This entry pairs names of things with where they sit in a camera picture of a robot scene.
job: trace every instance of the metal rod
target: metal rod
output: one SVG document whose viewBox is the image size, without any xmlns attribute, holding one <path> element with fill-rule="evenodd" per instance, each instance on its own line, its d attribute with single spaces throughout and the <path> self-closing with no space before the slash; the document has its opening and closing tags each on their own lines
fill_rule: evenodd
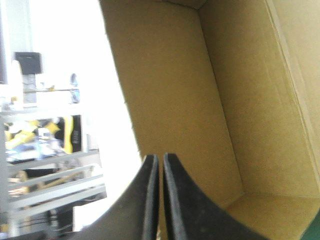
<svg viewBox="0 0 320 240">
<path fill-rule="evenodd" d="M 25 94 L 35 94 L 35 93 L 54 93 L 54 92 L 70 92 L 73 90 L 79 90 L 79 88 L 66 88 L 66 89 L 54 89 L 54 88 L 46 88 L 46 89 L 25 89 L 23 93 Z"/>
<path fill-rule="evenodd" d="M 44 190 L 34 191 L 27 195 L 23 195 L 18 200 L 9 203 L 10 209 L 18 209 L 26 206 L 41 203 L 50 199 L 59 198 L 64 195 L 72 194 L 87 188 L 96 187 L 104 184 L 103 175 L 88 177 L 76 181 L 71 181 L 58 186 L 46 188 Z"/>
<path fill-rule="evenodd" d="M 19 183 L 15 183 L 15 184 L 10 184 L 8 190 L 14 190 L 14 189 L 19 189 L 21 187 L 29 187 L 29 186 L 33 186 L 36 185 L 38 183 L 41 182 L 45 182 L 45 181 L 50 181 L 50 180 L 54 180 L 54 179 L 58 179 L 64 176 L 68 176 L 74 173 L 79 173 L 79 172 L 84 172 L 88 169 L 94 168 L 96 165 L 91 164 L 91 165 L 86 165 L 86 166 L 81 166 L 81 167 L 76 167 L 73 169 L 69 169 L 69 170 L 65 170 L 65 171 L 59 171 L 56 173 L 52 173 L 49 175 L 45 175 L 45 176 L 40 176 L 40 177 L 36 177 L 24 182 L 19 182 Z"/>
<path fill-rule="evenodd" d="M 98 153 L 99 153 L 99 150 L 95 149 L 95 150 L 90 150 L 88 152 L 74 152 L 72 154 L 68 154 L 68 155 L 64 155 L 64 156 L 52 156 L 52 157 L 45 158 L 43 160 L 29 161 L 29 162 L 25 162 L 25 163 L 19 163 L 16 165 L 11 165 L 8 167 L 8 171 L 9 171 L 9 173 L 14 174 L 20 170 L 35 168 L 35 167 L 48 165 L 48 164 L 55 164 L 55 163 L 59 163 L 62 161 L 70 161 L 72 159 L 95 155 Z"/>
<path fill-rule="evenodd" d="M 66 196 L 57 200 L 53 200 L 53 201 L 41 204 L 39 206 L 31 207 L 27 210 L 14 211 L 10 214 L 10 217 L 15 220 L 24 219 L 25 217 L 34 216 L 34 215 L 49 211 L 51 209 L 55 209 L 55 208 L 73 203 L 75 201 L 88 198 L 96 194 L 104 193 L 105 191 L 106 191 L 106 188 L 104 185 L 97 186 L 97 187 L 88 189 L 86 191 L 78 192 L 70 196 Z"/>
</svg>

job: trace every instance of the yellow object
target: yellow object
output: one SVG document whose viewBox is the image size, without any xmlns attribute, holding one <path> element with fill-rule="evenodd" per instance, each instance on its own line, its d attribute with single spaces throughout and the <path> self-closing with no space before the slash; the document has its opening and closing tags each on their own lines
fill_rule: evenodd
<svg viewBox="0 0 320 240">
<path fill-rule="evenodd" d="M 31 126 L 34 126 L 34 127 L 38 127 L 38 125 L 40 124 L 40 122 L 38 120 L 32 120 L 32 121 L 29 121 L 29 124 Z"/>
<path fill-rule="evenodd" d="M 49 132 L 53 135 L 60 130 L 58 125 L 53 123 L 52 121 L 45 125 L 44 128 L 48 129 Z"/>
<path fill-rule="evenodd" d="M 5 142 L 5 148 L 12 150 L 20 144 L 25 144 L 32 141 L 35 136 L 36 135 L 33 132 L 22 130 L 20 133 L 15 135 L 13 139 Z"/>
<path fill-rule="evenodd" d="M 48 88 L 49 92 L 54 92 L 55 90 L 56 90 L 55 85 L 52 85 L 51 87 Z"/>
<path fill-rule="evenodd" d="M 12 139 L 12 134 L 9 131 L 4 131 L 5 133 L 5 140 L 10 141 Z"/>
<path fill-rule="evenodd" d="M 72 116 L 65 116 L 64 118 L 64 151 L 67 154 L 73 153 L 73 146 L 71 144 L 71 133 L 74 129 L 74 119 Z"/>
<path fill-rule="evenodd" d="M 0 232 L 2 232 L 2 233 L 7 233 L 9 231 L 9 226 L 8 226 L 8 224 L 2 224 L 1 226 L 0 226 Z"/>
<path fill-rule="evenodd" d="M 17 97 L 17 96 L 11 97 L 11 102 L 13 103 L 13 102 L 15 102 L 15 101 L 18 101 L 18 97 Z"/>
</svg>

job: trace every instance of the cable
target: cable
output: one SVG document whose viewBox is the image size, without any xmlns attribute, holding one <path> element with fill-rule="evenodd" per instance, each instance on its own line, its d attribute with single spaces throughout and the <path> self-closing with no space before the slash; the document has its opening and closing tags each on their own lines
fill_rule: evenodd
<svg viewBox="0 0 320 240">
<path fill-rule="evenodd" d="M 29 222 L 40 221 L 40 220 L 48 220 L 48 218 L 30 219 L 29 221 L 23 221 L 22 223 L 29 223 Z"/>
<path fill-rule="evenodd" d="M 33 223 L 33 224 L 28 224 L 28 225 L 24 225 L 24 226 L 19 226 L 19 229 L 23 229 L 23 228 L 30 227 L 30 226 L 37 225 L 37 224 L 46 224 L 46 223 L 48 223 L 48 221 L 36 222 L 36 223 Z"/>
<path fill-rule="evenodd" d="M 66 226 L 64 226 L 64 227 L 62 227 L 62 228 L 60 228 L 60 229 L 56 229 L 56 230 L 54 230 L 54 231 L 62 231 L 62 230 L 64 230 L 64 229 L 67 229 L 67 228 L 72 227 L 73 225 L 74 225 L 74 223 L 71 223 L 71 224 L 68 224 L 68 225 L 66 225 Z"/>
</svg>

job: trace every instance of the metal shelving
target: metal shelving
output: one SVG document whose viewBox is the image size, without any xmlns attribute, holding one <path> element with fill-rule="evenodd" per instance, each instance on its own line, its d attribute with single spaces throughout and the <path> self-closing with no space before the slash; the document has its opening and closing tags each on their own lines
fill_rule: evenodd
<svg viewBox="0 0 320 240">
<path fill-rule="evenodd" d="M 42 160 L 18 163 L 15 165 L 7 163 L 5 123 L 77 115 L 81 115 L 82 118 L 82 151 L 72 154 L 52 156 Z M 43 183 L 44 181 L 56 180 L 76 173 L 90 173 L 93 168 L 97 167 L 95 164 L 79 166 L 49 175 L 28 179 L 24 182 L 8 182 L 8 177 L 19 171 L 46 166 L 49 164 L 66 163 L 81 157 L 99 154 L 98 149 L 88 149 L 88 133 L 86 132 L 86 126 L 83 118 L 84 113 L 82 112 L 82 108 L 79 104 L 52 109 L 30 108 L 0 112 L 0 223 L 8 224 L 9 237 L 16 237 L 20 234 L 19 221 L 26 217 L 31 217 L 106 191 L 103 175 L 99 174 L 88 176 L 87 174 L 86 176 L 84 174 L 84 178 L 75 181 L 33 191 L 17 198 L 9 196 L 9 191 L 21 187 L 34 186 L 39 183 Z"/>
</svg>

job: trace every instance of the cardboard wall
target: cardboard wall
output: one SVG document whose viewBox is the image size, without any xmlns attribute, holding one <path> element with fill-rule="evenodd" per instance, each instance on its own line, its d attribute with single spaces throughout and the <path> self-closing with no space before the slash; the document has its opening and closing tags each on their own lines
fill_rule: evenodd
<svg viewBox="0 0 320 240">
<path fill-rule="evenodd" d="M 164 1 L 101 6 L 141 155 L 177 153 L 225 206 L 243 193 L 196 10 Z"/>
<path fill-rule="evenodd" d="M 174 4 L 180 4 L 194 9 L 199 9 L 207 0 L 166 0 Z"/>
<path fill-rule="evenodd" d="M 208 0 L 199 15 L 245 191 L 318 198 L 315 157 L 266 1 Z"/>
<path fill-rule="evenodd" d="M 320 2 L 269 0 L 320 172 Z"/>
</svg>

